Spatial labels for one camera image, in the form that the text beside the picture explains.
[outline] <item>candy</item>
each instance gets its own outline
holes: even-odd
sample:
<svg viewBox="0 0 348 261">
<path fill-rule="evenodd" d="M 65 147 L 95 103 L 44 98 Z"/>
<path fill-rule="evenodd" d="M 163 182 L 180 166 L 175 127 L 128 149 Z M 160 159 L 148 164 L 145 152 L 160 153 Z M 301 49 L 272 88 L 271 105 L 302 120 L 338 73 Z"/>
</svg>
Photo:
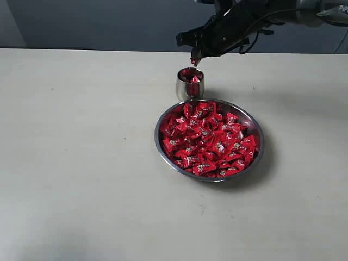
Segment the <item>candy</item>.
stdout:
<svg viewBox="0 0 348 261">
<path fill-rule="evenodd" d="M 191 82 L 192 82 L 192 83 L 199 83 L 200 80 L 198 79 L 197 75 L 195 75 L 195 76 L 193 77 L 193 79 L 191 80 Z"/>
<path fill-rule="evenodd" d="M 207 117 L 207 122 L 209 122 L 213 129 L 217 129 L 219 126 L 219 122 L 222 121 L 223 116 L 221 114 L 218 113 L 211 113 L 208 117 Z"/>
<path fill-rule="evenodd" d="M 246 164 L 244 160 L 238 159 L 237 161 L 233 162 L 233 166 L 239 170 L 243 170 L 245 169 Z"/>
<path fill-rule="evenodd" d="M 186 103 L 184 106 L 184 114 L 186 118 L 191 117 L 192 113 L 194 112 L 194 107 L 190 103 Z"/>
<path fill-rule="evenodd" d="M 185 169 L 191 167 L 193 163 L 201 163 L 201 159 L 199 157 L 192 156 L 183 157 L 183 167 Z"/>
<path fill-rule="evenodd" d="M 236 167 L 229 167 L 228 169 L 220 170 L 220 172 L 217 173 L 217 176 L 220 178 L 223 178 L 223 177 L 235 175 L 239 172 L 240 170 L 237 169 Z"/>
<path fill-rule="evenodd" d="M 175 147 L 177 147 L 181 144 L 181 139 L 170 139 L 170 138 L 166 137 L 163 140 L 163 144 L 167 148 L 168 152 L 172 152 Z"/>
<path fill-rule="evenodd" d="M 187 80 L 197 83 L 201 79 Z M 233 113 L 224 114 L 226 110 L 215 102 L 187 102 L 168 114 L 160 127 L 168 158 L 181 169 L 208 178 L 246 169 L 255 158 L 255 138 L 245 136 L 248 127 L 239 124 Z"/>
<path fill-rule="evenodd" d="M 235 160 L 235 159 L 241 159 L 243 157 L 242 154 L 239 153 L 235 153 L 235 152 L 230 152 L 226 154 L 225 157 L 225 161 L 231 161 L 231 160 Z"/>
<path fill-rule="evenodd" d="M 193 167 L 194 174 L 196 176 L 200 176 L 215 169 L 216 165 L 208 159 L 205 162 L 202 162 L 200 165 Z"/>
<path fill-rule="evenodd" d="M 226 120 L 226 123 L 227 124 L 232 124 L 232 123 L 235 123 L 239 117 L 232 114 L 232 113 L 227 113 L 227 116 L 226 116 L 227 120 Z"/>
</svg>

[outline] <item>red candy wrapper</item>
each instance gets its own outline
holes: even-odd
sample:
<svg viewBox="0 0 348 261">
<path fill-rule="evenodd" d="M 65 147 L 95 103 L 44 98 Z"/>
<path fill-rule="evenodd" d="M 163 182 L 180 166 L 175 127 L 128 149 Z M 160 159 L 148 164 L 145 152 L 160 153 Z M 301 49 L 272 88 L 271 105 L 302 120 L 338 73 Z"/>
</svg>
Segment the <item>red candy wrapper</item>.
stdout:
<svg viewBox="0 0 348 261">
<path fill-rule="evenodd" d="M 241 158 L 243 158 L 242 154 L 231 151 L 230 153 L 226 154 L 225 161 L 232 161 L 232 160 L 241 159 Z"/>
<path fill-rule="evenodd" d="M 189 146 L 187 148 L 184 148 L 182 150 L 180 150 L 180 152 L 182 154 L 185 154 L 185 155 L 194 155 L 194 154 L 197 154 L 197 150 L 198 150 L 198 147 L 197 146 Z"/>
<path fill-rule="evenodd" d="M 192 83 L 199 83 L 200 80 L 198 79 L 197 75 L 195 75 L 195 76 L 193 77 L 193 79 L 191 80 L 191 82 L 192 82 Z"/>
<path fill-rule="evenodd" d="M 238 159 L 235 162 L 233 162 L 233 166 L 236 167 L 238 170 L 243 170 L 247 167 L 244 160 Z"/>
<path fill-rule="evenodd" d="M 215 170 L 215 169 L 216 169 L 216 165 L 213 162 L 211 162 L 210 160 L 206 160 L 205 162 L 202 162 L 200 165 L 193 167 L 194 174 L 196 176 L 203 175 L 203 174 L 205 174 L 209 171 Z"/>
<path fill-rule="evenodd" d="M 207 117 L 207 122 L 209 122 L 212 125 L 213 129 L 217 129 L 219 126 L 219 122 L 222 121 L 222 119 L 223 119 L 223 116 L 221 114 L 211 113 Z"/>
<path fill-rule="evenodd" d="M 226 123 L 227 124 L 233 124 L 233 123 L 236 123 L 239 119 L 238 116 L 232 114 L 232 113 L 228 113 L 227 116 L 226 116 L 227 120 L 226 120 Z"/>
<path fill-rule="evenodd" d="M 201 159 L 198 157 L 187 156 L 183 158 L 183 167 L 186 169 L 193 166 L 193 163 L 201 163 Z"/>
<path fill-rule="evenodd" d="M 190 103 L 186 103 L 184 106 L 184 114 L 186 118 L 191 117 L 192 113 L 194 112 L 194 107 Z"/>
<path fill-rule="evenodd" d="M 168 150 L 168 152 L 172 152 L 175 147 L 177 147 L 181 144 L 181 139 L 170 139 L 170 138 L 166 137 L 163 140 L 163 144 L 166 147 L 166 149 Z"/>
<path fill-rule="evenodd" d="M 220 170 L 217 173 L 217 176 L 220 177 L 220 178 L 223 178 L 223 177 L 228 177 L 228 176 L 235 175 L 235 174 L 237 174 L 239 172 L 240 172 L 240 170 L 237 169 L 236 167 L 229 167 L 228 169 Z"/>
<path fill-rule="evenodd" d="M 208 178 L 232 176 L 247 168 L 254 161 L 255 138 L 245 137 L 248 127 L 233 113 L 223 114 L 224 108 L 215 102 L 190 102 L 169 114 L 160 127 L 168 158 L 181 169 Z"/>
</svg>

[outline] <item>bowl rim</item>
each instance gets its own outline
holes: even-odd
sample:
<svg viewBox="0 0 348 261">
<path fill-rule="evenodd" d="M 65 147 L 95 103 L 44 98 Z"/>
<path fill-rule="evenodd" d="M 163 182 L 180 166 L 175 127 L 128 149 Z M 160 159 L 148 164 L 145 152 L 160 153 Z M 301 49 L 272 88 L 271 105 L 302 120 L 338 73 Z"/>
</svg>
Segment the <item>bowl rim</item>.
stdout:
<svg viewBox="0 0 348 261">
<path fill-rule="evenodd" d="M 179 106 L 179 105 L 182 105 L 182 104 L 185 104 L 185 103 L 188 103 L 188 102 L 219 102 L 219 103 L 222 103 L 222 104 L 225 104 L 225 105 L 228 105 L 228 106 L 231 106 L 231 107 L 234 107 L 235 109 L 241 111 L 243 114 L 245 114 L 247 117 L 249 117 L 252 122 L 255 124 L 256 128 L 257 128 L 257 131 L 259 132 L 260 134 L 260 149 L 259 149 L 259 152 L 258 152 L 258 155 L 256 157 L 256 159 L 251 163 L 250 166 L 248 166 L 246 169 L 242 170 L 240 173 L 237 173 L 235 175 L 232 175 L 232 176 L 227 176 L 227 177 L 217 177 L 217 178 L 209 178 L 209 177 L 202 177 L 202 176 L 196 176 L 194 175 L 193 173 L 190 173 L 190 172 L 187 172 L 183 169 L 181 169 L 180 167 L 178 167 L 177 165 L 175 165 L 168 157 L 167 155 L 164 153 L 163 149 L 162 149 L 162 146 L 161 146 L 161 142 L 159 140 L 159 128 L 160 128 L 160 125 L 162 123 L 162 120 L 164 119 L 164 117 L 171 111 L 173 110 L 175 107 Z M 254 119 L 253 116 L 251 116 L 248 112 L 246 112 L 244 109 L 242 109 L 241 107 L 233 104 L 233 103 L 230 103 L 230 102 L 226 102 L 226 101 L 222 101 L 222 100 L 218 100 L 218 99 L 193 99 L 193 100 L 186 100 L 186 101 L 182 101 L 182 102 L 179 102 L 173 106 L 171 106 L 168 110 L 166 110 L 162 115 L 161 117 L 159 118 L 157 124 L 156 124 L 156 127 L 155 127 L 155 130 L 154 130 L 154 141 L 155 141 L 155 144 L 156 144 L 156 148 L 159 152 L 159 154 L 161 155 L 161 157 L 164 159 L 165 162 L 167 162 L 173 169 L 175 169 L 176 171 L 178 171 L 179 173 L 185 175 L 185 176 L 188 176 L 190 178 L 193 178 L 193 179 L 196 179 L 196 180 L 199 180 L 199 181 L 204 181 L 204 182 L 223 182 L 223 181 L 228 181 L 228 180 L 231 180 L 231 179 L 235 179 L 235 178 L 239 178 L 243 175 L 245 175 L 246 173 L 250 172 L 251 169 L 253 169 L 253 167 L 255 167 L 262 159 L 262 156 L 264 154 L 264 150 L 265 150 L 265 139 L 264 139 L 264 134 L 263 134 L 263 131 L 260 127 L 260 125 L 258 124 L 258 122 Z"/>
</svg>

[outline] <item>gray wall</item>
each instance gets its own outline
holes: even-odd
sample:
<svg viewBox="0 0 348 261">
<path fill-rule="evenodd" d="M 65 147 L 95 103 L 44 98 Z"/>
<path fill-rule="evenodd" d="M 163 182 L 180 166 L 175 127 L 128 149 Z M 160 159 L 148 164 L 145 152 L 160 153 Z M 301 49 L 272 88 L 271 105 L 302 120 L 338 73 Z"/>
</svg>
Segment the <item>gray wall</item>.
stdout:
<svg viewBox="0 0 348 261">
<path fill-rule="evenodd" d="M 175 35 L 203 25 L 214 8 L 194 0 L 8 0 L 29 47 L 188 51 Z M 346 28 L 274 26 L 253 52 L 333 53 Z M 344 53 L 348 42 L 338 50 Z"/>
<path fill-rule="evenodd" d="M 0 0 L 0 46 L 24 46 L 24 40 L 6 0 Z"/>
</svg>

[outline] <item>cable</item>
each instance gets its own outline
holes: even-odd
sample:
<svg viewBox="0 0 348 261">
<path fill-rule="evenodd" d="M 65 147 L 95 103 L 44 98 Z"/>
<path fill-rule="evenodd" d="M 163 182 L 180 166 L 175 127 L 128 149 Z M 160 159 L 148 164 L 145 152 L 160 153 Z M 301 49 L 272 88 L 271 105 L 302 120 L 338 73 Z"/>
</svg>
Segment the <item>cable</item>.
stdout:
<svg viewBox="0 0 348 261">
<path fill-rule="evenodd" d="M 296 11 L 303 11 L 303 10 L 306 10 L 304 8 L 293 8 L 293 9 L 283 9 L 283 10 L 278 10 L 278 11 L 274 11 L 274 12 L 271 12 L 269 14 L 266 14 L 264 16 L 261 16 L 258 20 L 256 20 L 255 22 L 253 22 L 251 24 L 251 26 L 249 26 L 246 30 L 245 30 L 245 33 L 243 35 L 243 37 L 241 38 L 241 40 L 243 41 L 249 34 L 249 31 L 261 20 L 269 17 L 269 16 L 272 16 L 272 15 L 275 15 L 275 14 L 279 14 L 279 13 L 287 13 L 287 12 L 296 12 Z M 250 49 L 254 46 L 256 42 L 254 41 L 253 44 L 246 50 L 246 51 L 243 51 L 243 46 L 241 46 L 239 48 L 239 53 L 240 54 L 246 54 L 248 51 L 250 51 Z"/>
<path fill-rule="evenodd" d="M 338 44 L 338 46 L 336 47 L 335 51 L 333 53 L 337 53 L 338 49 L 341 47 L 341 45 L 343 44 L 344 40 L 346 39 L 348 35 L 348 30 L 346 31 L 345 35 L 343 36 L 341 42 Z"/>
<path fill-rule="evenodd" d="M 257 31 L 257 32 L 256 32 L 256 36 L 255 36 L 255 39 L 254 39 L 254 42 L 252 42 L 252 44 L 248 47 L 248 49 L 245 50 L 245 51 L 243 51 L 243 52 L 241 52 L 241 50 L 243 50 L 243 46 L 241 46 L 241 47 L 239 48 L 239 54 L 246 54 L 248 51 L 250 51 L 251 48 L 254 47 L 254 45 L 256 44 L 257 40 L 259 39 L 259 35 L 260 35 L 260 32 Z"/>
</svg>

